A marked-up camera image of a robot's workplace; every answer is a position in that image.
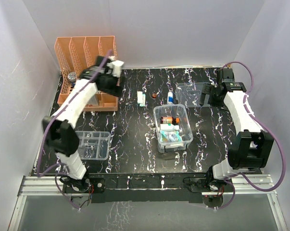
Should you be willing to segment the clear plastic box lid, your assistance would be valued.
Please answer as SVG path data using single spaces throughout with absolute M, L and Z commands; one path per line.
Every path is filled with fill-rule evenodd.
M 176 104 L 181 104 L 186 108 L 210 107 L 209 95 L 206 94 L 203 105 L 200 105 L 202 90 L 204 87 L 212 87 L 208 82 L 177 83 L 175 90 Z

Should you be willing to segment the white gauze packet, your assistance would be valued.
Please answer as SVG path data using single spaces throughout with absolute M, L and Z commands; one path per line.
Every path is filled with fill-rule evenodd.
M 142 91 L 137 92 L 137 103 L 140 107 L 144 107 L 146 105 L 146 95 Z

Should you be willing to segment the brown medicine bottle orange cap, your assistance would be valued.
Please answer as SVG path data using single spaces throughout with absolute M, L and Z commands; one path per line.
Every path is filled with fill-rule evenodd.
M 180 123 L 179 117 L 172 117 L 172 116 L 162 116 L 161 117 L 161 124 L 178 125 L 179 123 Z

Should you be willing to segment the white green medicine bottle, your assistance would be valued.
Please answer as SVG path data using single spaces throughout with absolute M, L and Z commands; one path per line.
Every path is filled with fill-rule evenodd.
M 172 132 L 172 131 L 179 131 L 179 125 L 173 125 L 173 124 L 160 124 L 160 130 L 166 131 L 166 132 Z

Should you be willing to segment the teal bandage packet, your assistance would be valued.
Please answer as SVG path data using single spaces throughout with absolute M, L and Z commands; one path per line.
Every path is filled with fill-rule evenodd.
M 160 131 L 160 142 L 180 142 L 182 141 L 178 131 Z

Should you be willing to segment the clear divided tray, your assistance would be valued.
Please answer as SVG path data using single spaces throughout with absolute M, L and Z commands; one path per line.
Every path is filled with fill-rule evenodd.
M 111 134 L 107 131 L 76 131 L 81 160 L 104 161 L 109 156 Z

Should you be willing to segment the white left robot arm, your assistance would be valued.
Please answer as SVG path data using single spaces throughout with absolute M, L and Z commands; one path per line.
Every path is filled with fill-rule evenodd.
M 83 70 L 79 79 L 61 107 L 42 120 L 44 135 L 42 142 L 53 149 L 74 179 L 73 186 L 80 192 L 90 187 L 85 177 L 86 168 L 78 154 L 79 138 L 76 123 L 89 101 L 98 91 L 121 97 L 123 81 L 120 80 L 124 62 L 111 56 L 97 56 L 93 66 Z

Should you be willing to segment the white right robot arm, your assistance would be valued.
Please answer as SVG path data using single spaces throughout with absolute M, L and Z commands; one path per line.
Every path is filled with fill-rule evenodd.
M 236 139 L 228 149 L 227 157 L 219 164 L 209 167 L 203 186 L 211 191 L 218 190 L 224 180 L 240 173 L 266 166 L 274 138 L 266 132 L 247 112 L 244 96 L 246 88 L 236 82 L 231 68 L 217 71 L 217 86 L 204 84 L 199 105 L 226 108 L 232 117 Z

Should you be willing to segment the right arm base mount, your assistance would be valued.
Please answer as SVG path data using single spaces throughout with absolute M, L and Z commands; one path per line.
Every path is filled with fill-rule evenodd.
M 231 187 L 223 180 L 216 180 L 209 173 L 204 178 L 187 177 L 183 179 L 184 187 L 192 193 L 200 193 L 203 202 L 208 206 L 220 206 L 225 192 L 232 192 Z

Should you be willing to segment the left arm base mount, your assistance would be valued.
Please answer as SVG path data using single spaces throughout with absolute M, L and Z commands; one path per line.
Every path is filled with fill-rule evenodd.
M 85 174 L 81 180 L 76 180 L 66 174 L 58 174 L 55 176 L 55 184 L 70 203 L 73 203 L 71 197 L 76 197 L 76 194 L 86 194 L 91 203 L 106 202 L 106 177 L 104 175 Z

